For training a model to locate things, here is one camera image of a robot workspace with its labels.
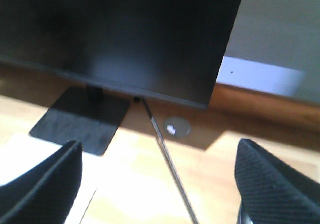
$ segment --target wooden desk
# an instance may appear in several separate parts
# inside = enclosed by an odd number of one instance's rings
[[[16,132],[28,133],[67,86],[79,84],[7,66],[0,66],[0,74],[0,144]],[[150,106],[160,124],[171,115],[192,124],[189,137],[166,139],[200,223],[236,222],[234,163],[241,138],[320,181],[319,133],[161,101]],[[132,103],[103,159],[83,224],[191,223],[142,104]]]

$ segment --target monitor stand base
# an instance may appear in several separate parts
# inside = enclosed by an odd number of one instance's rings
[[[60,145],[78,140],[83,150],[102,155],[125,117],[130,102],[100,88],[70,87],[49,108],[30,135]]]

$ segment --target cable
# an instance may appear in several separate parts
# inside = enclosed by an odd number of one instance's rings
[[[163,154],[165,156],[165,159],[167,161],[167,164],[169,166],[171,174],[174,177],[175,183],[176,183],[176,185],[177,185],[177,187],[178,187],[178,189],[180,191],[180,194],[181,194],[181,196],[182,196],[182,198],[183,198],[183,200],[185,202],[185,206],[188,209],[188,212],[189,212],[189,215],[190,215],[190,217],[192,219],[192,222],[193,222],[193,224],[199,224],[199,222],[197,220],[197,217],[195,216],[195,212],[194,212],[194,210],[193,210],[193,208],[192,208],[192,206],[190,204],[190,201],[189,201],[189,199],[187,197],[186,191],[184,190],[182,182],[181,182],[181,180],[179,178],[179,175],[178,175],[178,173],[176,171],[175,165],[173,164],[173,161],[172,161],[172,159],[170,157],[170,153],[169,153],[169,151],[168,151],[168,149],[166,147],[166,144],[165,144],[165,139],[162,136],[162,133],[161,133],[160,128],[159,128],[159,126],[158,126],[158,124],[156,122],[156,119],[153,117],[151,109],[150,109],[146,99],[142,98],[142,101],[143,101],[144,106],[146,107],[145,109],[146,109],[146,111],[147,111],[147,113],[148,113],[148,115],[149,115],[149,117],[151,119],[153,127],[154,127],[154,129],[155,129],[155,131],[156,131],[156,133],[158,135],[159,146],[160,146],[160,148],[161,148],[161,150],[162,150],[162,152],[163,152]]]

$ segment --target monitor stand neck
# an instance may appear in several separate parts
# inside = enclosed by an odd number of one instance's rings
[[[86,91],[87,91],[89,100],[92,101],[93,103],[99,103],[103,101],[103,98],[104,98],[103,88],[87,85]]]

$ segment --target black monitor screen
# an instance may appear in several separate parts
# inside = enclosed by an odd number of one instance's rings
[[[0,0],[0,60],[196,107],[241,0]]]

